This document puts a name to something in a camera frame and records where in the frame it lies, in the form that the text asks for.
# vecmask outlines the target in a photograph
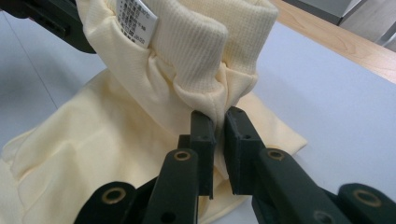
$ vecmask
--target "cloth fold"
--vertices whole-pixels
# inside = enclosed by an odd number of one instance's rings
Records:
[[[143,49],[121,31],[115,0],[77,0],[84,33],[107,69],[73,99],[3,150],[0,174],[15,204],[6,223],[72,223],[93,192],[112,181],[136,188],[158,175],[166,153],[190,132],[191,111],[215,123],[244,109],[267,146],[294,153],[305,140],[249,93],[277,10],[267,0],[145,0],[158,16]],[[209,223],[245,200],[233,196],[222,143],[216,150],[214,197],[200,197]]]

